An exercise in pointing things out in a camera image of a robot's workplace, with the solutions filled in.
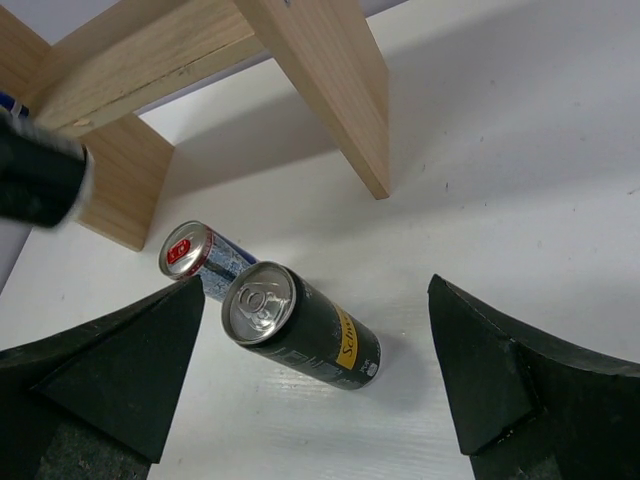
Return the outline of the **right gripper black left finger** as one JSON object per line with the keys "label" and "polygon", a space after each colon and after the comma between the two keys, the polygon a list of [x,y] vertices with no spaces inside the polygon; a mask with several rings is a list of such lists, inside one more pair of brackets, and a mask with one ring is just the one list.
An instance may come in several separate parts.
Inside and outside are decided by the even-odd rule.
{"label": "right gripper black left finger", "polygon": [[201,325],[198,278],[1,353],[4,479],[145,479]]}

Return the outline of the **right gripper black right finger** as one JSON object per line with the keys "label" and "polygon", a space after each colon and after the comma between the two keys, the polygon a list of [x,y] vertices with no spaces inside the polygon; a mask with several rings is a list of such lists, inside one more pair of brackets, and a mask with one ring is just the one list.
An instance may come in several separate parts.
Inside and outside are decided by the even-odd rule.
{"label": "right gripper black right finger", "polygon": [[512,318],[439,275],[432,337],[477,479],[636,479],[639,366]]}

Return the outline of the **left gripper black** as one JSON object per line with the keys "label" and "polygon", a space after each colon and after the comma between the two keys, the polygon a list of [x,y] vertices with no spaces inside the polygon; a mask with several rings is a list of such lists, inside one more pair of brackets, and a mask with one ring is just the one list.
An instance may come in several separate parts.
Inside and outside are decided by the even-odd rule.
{"label": "left gripper black", "polygon": [[95,161],[75,139],[1,111],[1,217],[55,229],[76,220],[94,189]]}

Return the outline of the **blue silver energy drink can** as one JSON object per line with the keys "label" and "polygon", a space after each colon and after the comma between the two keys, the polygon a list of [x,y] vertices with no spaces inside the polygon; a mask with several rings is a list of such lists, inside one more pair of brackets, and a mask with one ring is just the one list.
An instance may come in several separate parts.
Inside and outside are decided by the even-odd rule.
{"label": "blue silver energy drink can", "polygon": [[0,105],[14,117],[27,118],[29,116],[28,107],[3,91],[0,92]]}

